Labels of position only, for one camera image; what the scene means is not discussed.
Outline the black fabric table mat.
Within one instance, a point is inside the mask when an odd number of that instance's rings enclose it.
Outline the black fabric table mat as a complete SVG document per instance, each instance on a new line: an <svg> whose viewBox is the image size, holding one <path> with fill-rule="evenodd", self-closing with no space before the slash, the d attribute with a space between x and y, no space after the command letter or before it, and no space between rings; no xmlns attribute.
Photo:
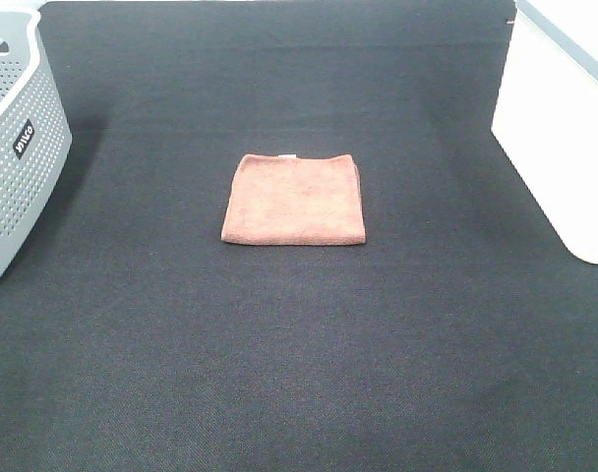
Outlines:
<svg viewBox="0 0 598 472"><path fill-rule="evenodd" d="M0 279L0 471L598 471L598 266L490 132L509 1L58 2L73 135ZM247 153L368 241L224 244Z"/></svg>

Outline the white plastic storage bin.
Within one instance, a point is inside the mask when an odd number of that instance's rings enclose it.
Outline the white plastic storage bin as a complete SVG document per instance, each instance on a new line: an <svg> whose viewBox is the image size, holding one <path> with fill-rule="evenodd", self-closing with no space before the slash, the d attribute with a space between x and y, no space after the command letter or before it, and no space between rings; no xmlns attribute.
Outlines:
<svg viewBox="0 0 598 472"><path fill-rule="evenodd" d="M491 131L566 248L598 265L598 1L518 1Z"/></svg>

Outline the grey perforated laundry basket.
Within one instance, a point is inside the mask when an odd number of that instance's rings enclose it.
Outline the grey perforated laundry basket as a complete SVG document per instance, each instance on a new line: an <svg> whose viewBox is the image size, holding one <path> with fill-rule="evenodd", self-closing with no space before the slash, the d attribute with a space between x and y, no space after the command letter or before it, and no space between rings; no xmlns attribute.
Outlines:
<svg viewBox="0 0 598 472"><path fill-rule="evenodd" d="M38 1L0 1L0 277L47 204L72 143Z"/></svg>

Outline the orange-brown towel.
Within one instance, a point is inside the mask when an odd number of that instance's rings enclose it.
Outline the orange-brown towel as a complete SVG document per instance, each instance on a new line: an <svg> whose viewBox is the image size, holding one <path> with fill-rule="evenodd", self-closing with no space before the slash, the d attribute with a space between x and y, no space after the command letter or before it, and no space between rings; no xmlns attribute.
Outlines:
<svg viewBox="0 0 598 472"><path fill-rule="evenodd" d="M226 243L346 246L366 242L360 176L350 154L246 154L231 183Z"/></svg>

